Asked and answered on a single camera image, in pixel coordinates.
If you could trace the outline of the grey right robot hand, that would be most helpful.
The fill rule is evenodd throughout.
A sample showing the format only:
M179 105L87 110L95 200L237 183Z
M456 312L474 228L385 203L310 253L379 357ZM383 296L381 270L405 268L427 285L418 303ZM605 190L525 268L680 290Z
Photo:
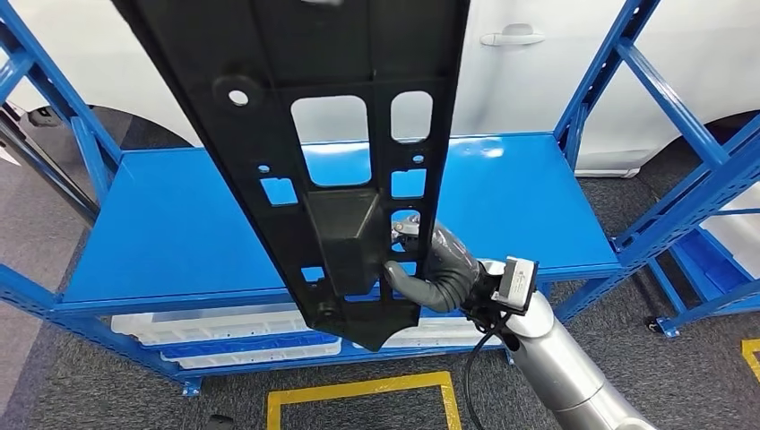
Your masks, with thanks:
M423 279L409 275L402 266L384 263L384 279L410 301L438 313L461 306L479 280L480 264L447 227L436 222L423 265Z

